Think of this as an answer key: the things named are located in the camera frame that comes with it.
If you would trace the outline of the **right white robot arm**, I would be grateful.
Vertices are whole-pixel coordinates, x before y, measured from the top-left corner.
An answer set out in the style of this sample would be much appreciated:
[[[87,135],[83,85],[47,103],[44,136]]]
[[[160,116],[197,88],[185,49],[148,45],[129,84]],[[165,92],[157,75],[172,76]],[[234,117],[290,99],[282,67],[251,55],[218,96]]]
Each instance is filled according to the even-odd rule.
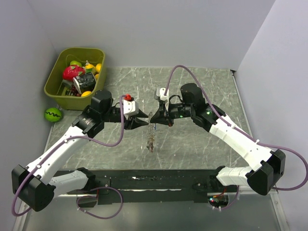
[[[249,139],[224,111],[206,103],[195,83],[183,85],[180,91],[180,102],[170,103],[172,97],[168,90],[155,90],[159,107],[150,122],[171,127],[174,119],[190,117],[194,124],[224,141],[248,164],[247,167],[218,167],[210,180],[211,188],[220,192],[229,185],[249,186],[258,194],[267,195],[283,176],[285,153]]]

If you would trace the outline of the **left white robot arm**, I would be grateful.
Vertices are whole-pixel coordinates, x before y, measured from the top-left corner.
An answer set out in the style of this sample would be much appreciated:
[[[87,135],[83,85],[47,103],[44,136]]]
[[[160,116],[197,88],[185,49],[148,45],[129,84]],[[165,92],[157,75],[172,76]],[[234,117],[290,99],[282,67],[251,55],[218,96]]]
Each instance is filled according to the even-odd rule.
[[[94,137],[104,129],[106,122],[120,123],[121,131],[146,126],[147,118],[138,103],[130,95],[122,95],[119,106],[113,105],[111,92],[99,90],[90,104],[73,121],[66,133],[43,155],[26,167],[16,166],[12,170],[13,201],[21,199],[35,211],[43,210],[55,197],[71,191],[90,193],[95,189],[95,175],[84,167],[70,174],[56,177],[55,173],[83,145],[92,141],[106,147]]]

